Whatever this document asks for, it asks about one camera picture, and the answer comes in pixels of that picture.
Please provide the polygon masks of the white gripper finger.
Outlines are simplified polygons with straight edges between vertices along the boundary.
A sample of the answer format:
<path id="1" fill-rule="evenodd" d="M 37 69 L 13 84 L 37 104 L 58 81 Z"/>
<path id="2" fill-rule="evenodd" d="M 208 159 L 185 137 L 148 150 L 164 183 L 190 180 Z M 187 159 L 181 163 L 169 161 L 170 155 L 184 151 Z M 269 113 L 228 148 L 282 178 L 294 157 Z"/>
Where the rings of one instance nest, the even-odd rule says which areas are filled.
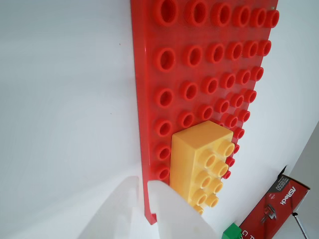
<path id="1" fill-rule="evenodd" d="M 138 204 L 139 178 L 127 177 L 109 195 L 87 226 L 80 239 L 128 239 L 132 211 Z"/>
<path id="2" fill-rule="evenodd" d="M 150 211 L 161 239 L 220 239 L 224 228 L 210 225 L 175 190 L 162 181 L 148 182 Z"/>

